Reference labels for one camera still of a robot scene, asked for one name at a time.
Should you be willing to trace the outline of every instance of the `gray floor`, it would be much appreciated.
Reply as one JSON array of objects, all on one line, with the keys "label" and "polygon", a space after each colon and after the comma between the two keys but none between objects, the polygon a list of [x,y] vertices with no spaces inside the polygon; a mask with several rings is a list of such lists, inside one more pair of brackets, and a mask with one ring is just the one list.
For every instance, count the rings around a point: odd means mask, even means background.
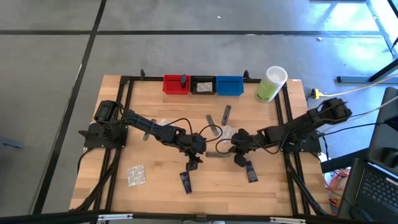
[{"label": "gray floor", "polygon": [[[1,1],[0,29],[91,29],[100,1]],[[101,30],[377,30],[363,2],[108,1]],[[305,91],[338,93],[359,85],[339,75],[370,76],[393,60],[383,38],[235,35],[97,36],[85,72],[44,212],[66,211],[83,138],[103,75],[263,76],[271,65],[303,80]],[[23,149],[0,151],[0,216],[29,213],[88,36],[0,35],[0,135]],[[387,85],[343,95],[354,114],[380,105]],[[320,100],[309,100],[309,107]],[[377,113],[347,124],[370,123]],[[326,137],[330,156],[369,145],[373,127]]]}]

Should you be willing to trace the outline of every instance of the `wooden table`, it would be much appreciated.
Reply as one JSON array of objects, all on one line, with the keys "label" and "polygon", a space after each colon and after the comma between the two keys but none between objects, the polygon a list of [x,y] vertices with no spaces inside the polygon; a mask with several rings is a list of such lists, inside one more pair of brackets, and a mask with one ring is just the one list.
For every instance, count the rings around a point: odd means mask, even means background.
[{"label": "wooden table", "polygon": [[[105,75],[98,101],[115,100],[120,76]],[[208,123],[206,114],[211,114],[220,125],[226,105],[232,110],[228,123],[238,130],[250,133],[268,126],[277,126],[275,102],[260,103],[254,97],[258,83],[245,83],[240,97],[218,95],[166,95],[162,82],[134,82],[130,109],[148,119],[173,121],[188,118],[194,132],[199,132]],[[300,80],[287,81],[293,117],[305,113],[303,86]],[[287,121],[283,93],[280,92],[284,121]],[[186,122],[176,123],[188,130]],[[283,154],[268,154],[257,150],[246,154],[252,161],[258,182],[249,184],[245,168],[237,166],[233,157],[210,158],[201,156],[203,163],[198,170],[190,172],[192,194],[183,189],[179,173],[185,170],[188,158],[177,149],[161,145],[153,136],[143,141],[143,132],[130,128],[125,149],[121,154],[118,176],[113,195],[112,211],[149,213],[206,213],[214,215],[291,215],[290,197]],[[210,128],[203,132],[213,138]],[[230,143],[220,143],[220,150],[228,150]],[[207,145],[214,151],[215,143]],[[327,191],[317,158],[301,153],[305,183],[314,198],[326,211],[330,211]],[[103,161],[104,149],[94,149],[82,160],[76,180],[70,208],[79,206],[97,184]],[[127,169],[144,164],[146,183],[127,186]],[[108,186],[105,186],[101,207],[104,208]],[[302,212],[300,191],[296,186],[299,211]]]}]

